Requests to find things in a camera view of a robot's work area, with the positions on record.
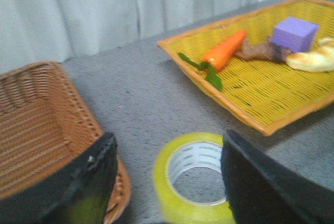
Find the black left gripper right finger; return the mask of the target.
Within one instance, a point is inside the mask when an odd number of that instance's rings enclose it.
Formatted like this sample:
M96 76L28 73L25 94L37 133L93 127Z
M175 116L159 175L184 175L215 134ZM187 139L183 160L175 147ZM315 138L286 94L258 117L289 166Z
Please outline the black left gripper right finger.
M235 131L223 134L221 171L236 223L333 223L333 191L276 162Z

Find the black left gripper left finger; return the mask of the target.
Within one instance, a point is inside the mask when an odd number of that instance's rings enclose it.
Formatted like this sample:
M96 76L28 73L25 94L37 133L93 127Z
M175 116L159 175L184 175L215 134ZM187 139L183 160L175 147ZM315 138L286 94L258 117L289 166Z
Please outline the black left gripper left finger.
M106 132L59 171L1 200L1 223L103 223L116 155L116 138Z

